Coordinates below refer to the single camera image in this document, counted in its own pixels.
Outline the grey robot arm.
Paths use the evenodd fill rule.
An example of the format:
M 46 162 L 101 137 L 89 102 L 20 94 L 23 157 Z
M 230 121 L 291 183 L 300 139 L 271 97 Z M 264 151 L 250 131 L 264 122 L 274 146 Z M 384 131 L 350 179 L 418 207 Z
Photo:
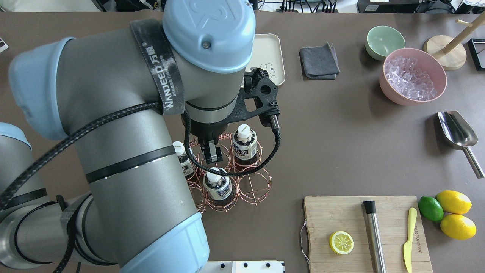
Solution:
M 64 38 L 12 60 L 14 99 L 53 140 L 126 108 L 157 106 L 100 126 L 75 144 L 123 273 L 196 273 L 209 256 L 164 122 L 187 110 L 215 123 L 233 110 L 251 59 L 256 18 L 247 0 L 168 0 L 162 21 Z

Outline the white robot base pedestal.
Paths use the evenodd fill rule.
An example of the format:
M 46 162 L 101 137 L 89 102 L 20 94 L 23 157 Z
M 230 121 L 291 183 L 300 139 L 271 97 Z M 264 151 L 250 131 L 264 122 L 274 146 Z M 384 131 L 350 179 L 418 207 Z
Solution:
M 277 260 L 208 261 L 200 273 L 284 273 L 285 265 Z

